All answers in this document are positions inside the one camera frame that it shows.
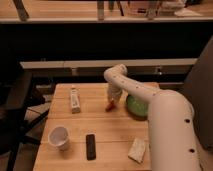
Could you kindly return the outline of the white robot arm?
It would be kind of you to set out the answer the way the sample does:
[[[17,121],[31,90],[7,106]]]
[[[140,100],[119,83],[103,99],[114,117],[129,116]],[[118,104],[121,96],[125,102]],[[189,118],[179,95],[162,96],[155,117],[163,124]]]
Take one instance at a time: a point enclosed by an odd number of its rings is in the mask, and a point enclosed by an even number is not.
[[[108,98],[116,102],[125,90],[148,104],[151,171],[202,171],[193,126],[194,109],[179,92],[127,77],[123,64],[104,71]]]

